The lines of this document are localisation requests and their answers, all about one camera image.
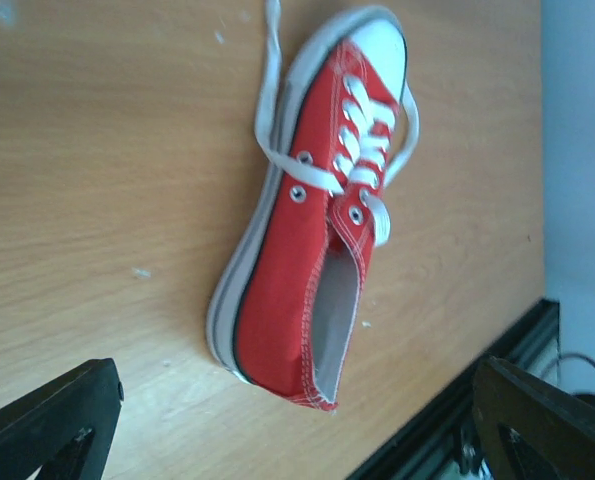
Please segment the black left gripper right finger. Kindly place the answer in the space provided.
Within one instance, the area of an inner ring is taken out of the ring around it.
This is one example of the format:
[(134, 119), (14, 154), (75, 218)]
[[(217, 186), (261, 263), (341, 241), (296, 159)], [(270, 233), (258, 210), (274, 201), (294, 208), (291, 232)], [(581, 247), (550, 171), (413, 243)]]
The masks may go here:
[(479, 364), (473, 388), (495, 479), (595, 479), (595, 394), (568, 394), (494, 357)]

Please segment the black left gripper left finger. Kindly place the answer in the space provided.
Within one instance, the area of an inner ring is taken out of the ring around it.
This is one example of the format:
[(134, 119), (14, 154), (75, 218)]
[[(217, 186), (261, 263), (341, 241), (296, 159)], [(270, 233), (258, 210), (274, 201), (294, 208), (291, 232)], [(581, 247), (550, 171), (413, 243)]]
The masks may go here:
[(111, 358), (91, 359), (0, 409), (0, 479), (100, 479), (123, 386)]

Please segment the red canvas sneaker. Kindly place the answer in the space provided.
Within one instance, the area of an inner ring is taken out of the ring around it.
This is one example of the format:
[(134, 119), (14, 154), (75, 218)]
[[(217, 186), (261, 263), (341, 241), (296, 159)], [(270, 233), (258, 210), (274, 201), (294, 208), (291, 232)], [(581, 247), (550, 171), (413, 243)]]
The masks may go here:
[(242, 381), (300, 406), (336, 407), (377, 248), (371, 214), (360, 201), (362, 187), (333, 166), (336, 156), (349, 151), (338, 135), (344, 128), (358, 133), (342, 114), (350, 100), (342, 76), (363, 81), (369, 98), (396, 114), (392, 130), (381, 124), (373, 128), (390, 141), (386, 156), (391, 161), (408, 133), (398, 106), (408, 63), (401, 30), (397, 34), (381, 24), (370, 33), (335, 39), (323, 55), (308, 61), (307, 79), (291, 95), (286, 78), (317, 31), (289, 68), (281, 62), (272, 138), (290, 157), (333, 174), (342, 192), (331, 195), (308, 186), (271, 165), (264, 154), (268, 169), (258, 203), (209, 304), (206, 338), (215, 360)]

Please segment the white shoelace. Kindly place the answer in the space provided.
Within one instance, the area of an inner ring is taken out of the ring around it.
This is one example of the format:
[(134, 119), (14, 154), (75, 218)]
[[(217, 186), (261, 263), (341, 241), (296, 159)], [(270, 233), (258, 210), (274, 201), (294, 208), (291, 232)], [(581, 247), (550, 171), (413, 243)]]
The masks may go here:
[[(276, 100), (279, 91), (282, 53), (279, 40), (281, 3), (268, 1), (265, 6), (267, 26), (266, 64), (259, 92), (254, 131), (257, 142), (267, 159), (274, 167), (290, 174), (293, 178), (305, 182), (331, 195), (342, 192), (341, 183), (331, 173), (299, 159), (292, 158), (281, 151), (279, 142), (272, 138), (275, 121), (278, 119)], [(401, 25), (392, 12), (379, 7), (367, 6), (342, 12), (331, 18), (304, 45), (293, 62), (286, 78), (286, 94), (297, 92), (298, 83), (307, 77), (306, 64), (317, 55), (323, 55), (335, 39), (341, 40), (347, 34), (354, 35), (374, 31), (378, 25), (393, 27), (401, 34)], [(406, 165), (419, 139), (419, 112), (412, 92), (406, 80), (402, 81), (398, 106), (403, 109), (408, 121), (408, 133), (402, 149), (391, 161), (387, 160), (390, 141), (379, 135), (373, 128), (379, 124), (392, 130), (396, 124), (396, 114), (386, 104), (369, 98), (368, 89), (363, 81), (349, 74), (342, 76), (342, 83), (350, 100), (342, 105), (342, 114), (352, 126), (358, 129), (353, 134), (344, 128), (338, 135), (342, 146), (349, 149), (346, 156), (340, 154), (334, 158), (335, 169), (345, 174), (347, 179), (360, 185), (360, 201), (371, 214), (373, 234), (377, 247), (388, 241), (391, 220), (383, 201), (377, 198), (376, 191), (386, 187)]]

